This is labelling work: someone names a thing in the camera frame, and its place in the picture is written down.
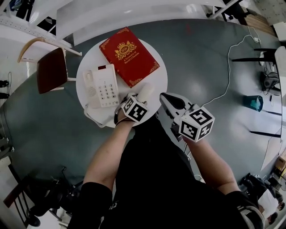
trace trash can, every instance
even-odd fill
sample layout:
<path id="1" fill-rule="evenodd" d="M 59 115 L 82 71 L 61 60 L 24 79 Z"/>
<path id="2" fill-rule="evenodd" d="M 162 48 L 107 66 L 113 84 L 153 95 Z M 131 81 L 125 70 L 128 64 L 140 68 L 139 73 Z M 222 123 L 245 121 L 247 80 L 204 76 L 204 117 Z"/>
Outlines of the trash can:
<path id="1" fill-rule="evenodd" d="M 263 98 L 260 95 L 243 96 L 243 105 L 260 112 L 263 107 Z"/>

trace black hair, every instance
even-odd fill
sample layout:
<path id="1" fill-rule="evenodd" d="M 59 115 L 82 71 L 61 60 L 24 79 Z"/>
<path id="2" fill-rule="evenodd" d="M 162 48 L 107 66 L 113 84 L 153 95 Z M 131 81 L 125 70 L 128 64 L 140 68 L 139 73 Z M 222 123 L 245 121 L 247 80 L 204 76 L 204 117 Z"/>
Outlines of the black hair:
<path id="1" fill-rule="evenodd" d="M 278 203 L 281 203 L 283 201 L 283 196 L 279 192 L 276 192 L 275 196 L 276 196 Z"/>
<path id="2" fill-rule="evenodd" d="M 274 214 L 272 214 L 272 215 L 270 216 L 269 225 L 273 224 L 273 223 L 276 221 L 277 217 L 278 217 L 278 213 L 277 213 L 277 212 L 275 212 Z"/>
<path id="3" fill-rule="evenodd" d="M 280 211 L 285 207 L 285 203 L 283 202 L 280 206 Z"/>

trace book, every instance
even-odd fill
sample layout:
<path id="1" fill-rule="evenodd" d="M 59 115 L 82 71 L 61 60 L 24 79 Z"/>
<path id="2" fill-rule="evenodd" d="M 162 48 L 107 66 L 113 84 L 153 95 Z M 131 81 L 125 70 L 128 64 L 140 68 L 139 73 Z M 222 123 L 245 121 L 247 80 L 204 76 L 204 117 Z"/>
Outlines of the book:
<path id="1" fill-rule="evenodd" d="M 99 48 L 131 88 L 160 67 L 128 27 L 104 41 Z"/>

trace green floor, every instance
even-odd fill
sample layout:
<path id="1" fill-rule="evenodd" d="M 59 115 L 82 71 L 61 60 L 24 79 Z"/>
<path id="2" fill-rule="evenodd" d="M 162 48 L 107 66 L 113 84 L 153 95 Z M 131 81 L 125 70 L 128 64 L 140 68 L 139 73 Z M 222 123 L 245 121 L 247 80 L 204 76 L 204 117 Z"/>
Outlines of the green floor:
<path id="1" fill-rule="evenodd" d="M 161 55 L 168 72 L 168 92 L 182 94 L 198 105 L 224 93 L 228 83 L 229 47 L 249 34 L 245 26 L 209 20 L 158 21 L 130 28 Z M 96 43 L 113 33 L 90 39 L 75 49 L 82 51 L 84 56 Z M 277 38 L 258 33 L 262 47 L 280 46 Z M 245 40 L 233 49 L 230 58 L 259 56 L 253 51 L 253 48 L 259 48 L 259 44 L 250 37 Z M 82 57 L 67 56 L 69 77 L 76 77 L 81 60 Z M 267 131 L 276 133 L 281 124 L 280 117 L 258 113 L 241 105 L 242 95 L 261 94 L 259 72 L 262 69 L 254 62 L 231 62 L 228 93 L 206 106 L 216 118 L 207 139 L 231 166 L 237 179 L 248 172 L 260 172 L 269 140 L 249 133 L 249 129 L 262 131 L 267 128 Z M 263 97 L 265 101 L 269 100 L 269 95 Z M 280 110 L 278 104 L 272 111 Z M 40 95 L 33 75 L 7 100 L 4 111 L 15 147 L 13 166 L 20 178 L 29 173 L 56 178 L 63 165 L 67 167 L 68 177 L 80 178 L 96 149 L 112 132 L 109 127 L 100 129 L 84 116 L 74 82 L 66 83 L 65 90 Z M 176 142 L 169 130 L 171 120 L 162 108 L 159 114 L 166 132 Z M 4 127 L 6 133 L 9 132 L 5 122 Z M 193 160 L 191 164 L 197 174 Z"/>

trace brown chair seat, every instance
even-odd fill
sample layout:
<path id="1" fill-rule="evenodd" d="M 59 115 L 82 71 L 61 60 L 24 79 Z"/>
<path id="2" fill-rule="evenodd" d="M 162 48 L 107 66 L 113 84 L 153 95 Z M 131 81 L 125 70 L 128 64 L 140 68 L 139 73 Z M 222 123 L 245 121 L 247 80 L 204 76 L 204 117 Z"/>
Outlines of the brown chair seat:
<path id="1" fill-rule="evenodd" d="M 67 68 L 62 48 L 57 48 L 38 61 L 37 81 L 40 94 L 67 82 Z"/>

